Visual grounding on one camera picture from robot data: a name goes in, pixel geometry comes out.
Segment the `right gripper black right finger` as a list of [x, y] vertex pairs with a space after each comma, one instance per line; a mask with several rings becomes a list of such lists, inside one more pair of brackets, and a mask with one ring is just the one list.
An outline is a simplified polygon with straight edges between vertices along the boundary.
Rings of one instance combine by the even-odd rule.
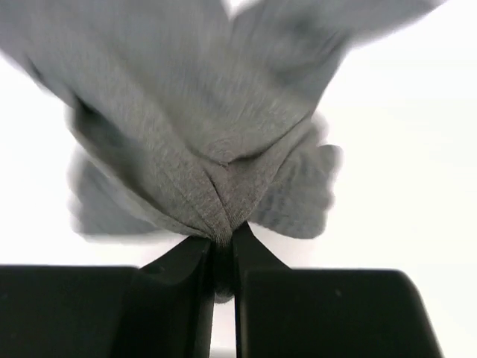
[[290, 268], [247, 224], [232, 245], [239, 357], [441, 356], [420, 293], [404, 272]]

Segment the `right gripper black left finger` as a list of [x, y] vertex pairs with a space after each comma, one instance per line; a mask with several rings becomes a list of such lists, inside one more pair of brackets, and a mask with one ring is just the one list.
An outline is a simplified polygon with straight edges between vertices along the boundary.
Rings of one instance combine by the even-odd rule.
[[2, 266], [3, 357], [207, 357], [210, 244], [190, 237], [143, 268]]

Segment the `grey shorts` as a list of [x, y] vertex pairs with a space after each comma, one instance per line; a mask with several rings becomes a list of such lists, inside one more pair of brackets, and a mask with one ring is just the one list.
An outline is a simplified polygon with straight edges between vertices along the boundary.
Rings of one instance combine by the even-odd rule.
[[233, 232], [323, 233], [340, 149], [318, 103], [347, 52], [438, 1], [3, 1], [1, 50], [72, 109], [83, 236], [211, 239], [233, 295]]

